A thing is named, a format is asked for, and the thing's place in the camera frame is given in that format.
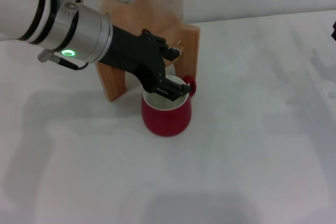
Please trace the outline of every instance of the white table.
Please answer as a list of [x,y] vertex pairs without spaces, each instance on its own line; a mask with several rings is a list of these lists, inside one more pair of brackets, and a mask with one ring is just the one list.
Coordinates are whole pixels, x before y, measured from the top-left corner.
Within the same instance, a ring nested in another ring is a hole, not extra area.
[[173,138],[145,128],[140,87],[109,103],[94,66],[42,64],[39,48],[3,42],[0,223],[334,223],[335,21],[199,24],[193,118]]

